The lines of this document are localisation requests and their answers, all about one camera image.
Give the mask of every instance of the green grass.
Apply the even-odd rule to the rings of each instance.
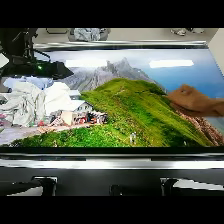
[[[23,140],[17,146],[109,147],[131,146],[129,136],[137,132],[136,146],[212,146],[213,144],[170,106],[164,92],[145,81],[114,79],[82,94],[95,110],[107,112],[108,124],[48,133]]]

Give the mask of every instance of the white floor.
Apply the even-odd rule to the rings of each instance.
[[[55,28],[58,32],[64,32],[64,28]],[[111,28],[108,40],[203,40],[209,41],[218,28],[206,28],[202,34],[187,31],[186,36],[178,36],[170,32],[170,28]],[[48,34],[45,28],[39,28],[38,37],[34,43],[68,42],[67,34]]]

